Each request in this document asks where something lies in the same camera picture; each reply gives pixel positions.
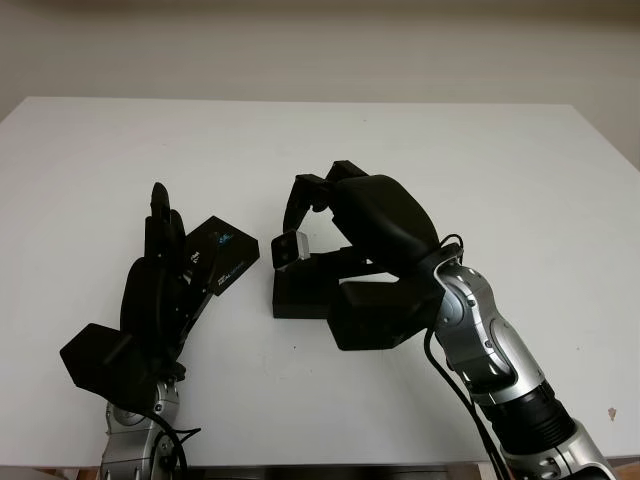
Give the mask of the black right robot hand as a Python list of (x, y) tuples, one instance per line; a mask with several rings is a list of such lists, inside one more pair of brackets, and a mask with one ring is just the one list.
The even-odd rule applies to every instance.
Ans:
[(283, 232), (297, 231), (307, 212), (329, 209), (353, 247), (384, 271), (402, 277), (440, 246), (429, 215), (395, 179), (336, 161), (325, 177), (299, 174), (286, 204)]

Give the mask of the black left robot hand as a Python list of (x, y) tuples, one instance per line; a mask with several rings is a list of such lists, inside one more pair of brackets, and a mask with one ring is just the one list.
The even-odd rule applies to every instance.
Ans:
[(120, 329), (136, 338), (153, 369), (169, 371), (212, 297), (219, 235), (186, 234), (160, 182), (153, 186), (150, 207), (144, 255), (133, 263), (125, 285)]

